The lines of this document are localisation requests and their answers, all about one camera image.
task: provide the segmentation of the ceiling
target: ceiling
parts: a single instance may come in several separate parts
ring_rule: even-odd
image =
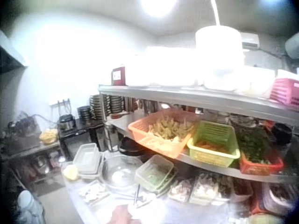
[[[146,14],[140,0],[15,0],[23,10],[59,8],[105,15],[126,21],[155,35],[196,31],[214,25],[210,0],[177,0],[163,18]],[[290,0],[216,0],[221,25],[238,30],[291,36],[299,31],[299,16]]]

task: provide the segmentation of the metal shelf rack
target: metal shelf rack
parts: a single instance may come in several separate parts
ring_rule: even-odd
[[[159,87],[100,86],[99,92],[100,94],[204,107],[207,109],[238,113],[262,119],[271,119],[292,125],[299,125],[299,112],[297,111],[290,110],[290,108],[266,99],[250,98],[232,93],[223,93],[220,91],[206,91],[202,89],[185,90],[185,88],[177,88],[175,90],[175,88]],[[144,113],[142,111],[135,111],[134,113],[124,115],[122,118],[109,120],[107,123],[113,125],[119,133],[134,139],[132,133],[128,130],[128,125],[143,116]],[[299,147],[299,140],[294,138],[293,145],[294,147]],[[224,168],[194,160],[188,155],[188,150],[181,153],[177,160],[212,172],[252,181],[276,183],[299,182],[297,168],[293,168],[294,165],[289,167],[285,166],[282,174],[264,176],[242,174],[240,170],[236,168]]]

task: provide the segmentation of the hand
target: hand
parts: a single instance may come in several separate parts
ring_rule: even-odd
[[[128,205],[118,205],[112,212],[112,218],[108,224],[141,224],[139,220],[131,220]]]

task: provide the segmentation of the orange plastic basket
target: orange plastic basket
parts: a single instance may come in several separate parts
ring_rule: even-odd
[[[133,132],[135,141],[140,145],[175,159],[184,149],[195,128],[189,134],[187,134],[187,136],[180,143],[164,140],[148,133],[149,125],[154,124],[158,119],[167,117],[173,118],[179,123],[183,123],[186,119],[186,121],[192,122],[194,127],[195,123],[199,121],[199,117],[195,113],[175,109],[165,109],[156,113],[152,113],[145,118],[131,123],[128,128]]]
[[[272,164],[253,163],[246,159],[244,152],[241,152],[240,172],[243,174],[270,175],[283,169],[284,163],[282,159],[277,156],[275,150],[268,153],[267,159]]]

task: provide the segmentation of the red plastic basket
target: red plastic basket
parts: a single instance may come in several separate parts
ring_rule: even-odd
[[[299,108],[299,80],[277,78],[273,84],[270,99]]]
[[[240,172],[252,175],[270,175],[283,169],[284,163],[274,150],[268,154],[267,159],[271,164],[253,163],[246,159],[244,152],[241,152]]]
[[[149,125],[154,124],[158,119],[167,117],[174,118],[174,120],[179,123],[183,123],[184,120],[192,122],[194,123],[194,129],[187,134],[187,136],[180,143],[164,140],[148,133]],[[135,141],[140,145],[175,159],[182,152],[187,141],[191,138],[195,130],[195,123],[198,121],[199,117],[195,113],[175,109],[166,109],[152,113],[145,118],[135,121],[131,123],[128,128],[133,132]]]

